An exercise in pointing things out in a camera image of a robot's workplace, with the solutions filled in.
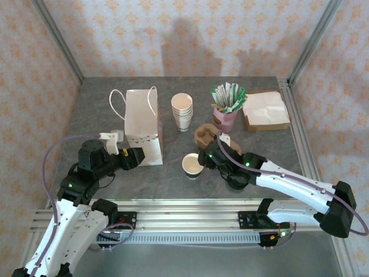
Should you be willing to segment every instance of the paper bag handle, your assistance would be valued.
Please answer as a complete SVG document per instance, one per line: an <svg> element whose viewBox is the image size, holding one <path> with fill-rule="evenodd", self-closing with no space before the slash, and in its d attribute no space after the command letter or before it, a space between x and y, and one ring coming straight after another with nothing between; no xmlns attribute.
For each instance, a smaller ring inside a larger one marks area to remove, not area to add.
<svg viewBox="0 0 369 277"><path fill-rule="evenodd" d="M149 93L148 93L148 104L149 104L149 107L150 107L150 109L151 109L152 113L153 113L153 114L155 115L155 117L157 118L157 115L156 115L156 113L154 112L154 109L152 108L152 106L151 106L151 104L150 104L150 100L149 100L150 92L151 92L151 90L152 90L153 88L156 90L156 87L151 87L151 89L149 89Z"/></svg>
<svg viewBox="0 0 369 277"><path fill-rule="evenodd" d="M155 117L157 118L157 115L156 115L156 113L154 112L154 109L152 108L152 106L151 106L151 104L150 104L150 100L149 100L149 97L150 97L150 93L151 93L151 90L152 89L155 89L156 90L156 87L151 87L151 89L149 90L149 93L148 93L148 104L149 104L149 107L150 107L150 109L151 109L151 111L152 111L152 113L155 115ZM124 97L124 95L123 95L123 93L121 93L119 90L117 90L117 89L113 89L111 92L110 92L110 95L109 95L109 103L110 103L110 107L112 108L112 110L117 114L117 116L119 116L121 119L123 119L124 121L126 120L124 117L122 117L115 109L114 109L114 107L113 107L113 104L111 103L111 96L112 96L112 94L113 94L113 92L117 92L117 93L119 93L120 95L121 95L121 97L123 98L123 101L125 102L125 104L127 105L127 102L126 102L126 99L125 99L125 97Z"/></svg>

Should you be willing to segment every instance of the pink cup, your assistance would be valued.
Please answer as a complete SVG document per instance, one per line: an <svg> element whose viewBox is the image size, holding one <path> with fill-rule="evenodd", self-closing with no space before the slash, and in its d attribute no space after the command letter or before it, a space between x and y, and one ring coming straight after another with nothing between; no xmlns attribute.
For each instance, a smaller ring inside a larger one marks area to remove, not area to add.
<svg viewBox="0 0 369 277"><path fill-rule="evenodd" d="M238 110L231 114L222 114L217 108L214 107L214 125L224 133L230 132L233 128L233 124L235 123L237 112Z"/></svg>

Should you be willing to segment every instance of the cardboard box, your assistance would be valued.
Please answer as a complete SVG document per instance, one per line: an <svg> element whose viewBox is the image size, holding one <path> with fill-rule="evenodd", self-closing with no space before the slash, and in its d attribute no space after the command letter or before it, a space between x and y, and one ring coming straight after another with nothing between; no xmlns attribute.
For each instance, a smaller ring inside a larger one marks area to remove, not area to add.
<svg viewBox="0 0 369 277"><path fill-rule="evenodd" d="M272 92L272 91L277 91L279 93L281 93L278 89L265 89L265 90L261 90L261 91L248 91L247 94L255 94L255 93L262 93L262 92ZM289 117L289 121L292 121L291 115L288 114ZM248 121L248 117L247 115L244 117L244 121L246 123L246 129L248 131L266 131L266 130L283 130L283 129L287 129L290 126L290 122L289 123L281 123L281 124L268 124L268 125L250 125L249 121Z"/></svg>

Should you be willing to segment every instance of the patterned wallpaper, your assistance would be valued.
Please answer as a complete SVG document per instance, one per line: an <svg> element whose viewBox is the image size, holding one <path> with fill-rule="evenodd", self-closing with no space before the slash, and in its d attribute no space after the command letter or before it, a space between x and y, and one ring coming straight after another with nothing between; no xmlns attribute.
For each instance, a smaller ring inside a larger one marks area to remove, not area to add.
<svg viewBox="0 0 369 277"><path fill-rule="evenodd" d="M351 184L369 224L369 5L343 1L294 93L325 181ZM353 228L362 230L355 221ZM369 276L369 238L349 237Z"/></svg>
<svg viewBox="0 0 369 277"><path fill-rule="evenodd" d="M0 0L0 275L18 267L35 209L40 168L68 129L79 84L29 0ZM46 164L47 181L61 149Z"/></svg>
<svg viewBox="0 0 369 277"><path fill-rule="evenodd" d="M45 2L87 77L287 77L328 0Z"/></svg>

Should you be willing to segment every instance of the gray table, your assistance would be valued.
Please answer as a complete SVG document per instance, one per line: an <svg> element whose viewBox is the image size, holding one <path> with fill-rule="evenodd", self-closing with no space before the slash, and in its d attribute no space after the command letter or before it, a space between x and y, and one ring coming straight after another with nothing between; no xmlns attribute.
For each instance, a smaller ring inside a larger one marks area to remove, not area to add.
<svg viewBox="0 0 369 277"><path fill-rule="evenodd" d="M247 90L279 89L275 77L120 77L87 78L84 81L71 120L68 135L91 134L123 129L121 120L110 108L108 97L116 88L125 93L128 89L148 89L155 85L163 120L164 165L145 166L131 171L118 171L115 181L108 189L99 190L94 198L105 199L254 199L286 198L274 190L249 185L241 192L230 190L215 170L205 169L200 177L191 181L183 173L182 158L197 152L194 131L203 123L212 121L212 97L210 89L224 82L238 83ZM170 100L176 93L185 92L193 98L194 115L189 131L177 130L171 111ZM118 93L113 95L114 107L125 114L125 106ZM242 113L229 133L243 152L254 152L265 156L280 166L301 174L301 168L293 143L291 131L276 130L247 132ZM78 161L78 150L84 139L65 144L56 173L52 192L56 195L62 178ZM107 184L109 178L101 181Z"/></svg>

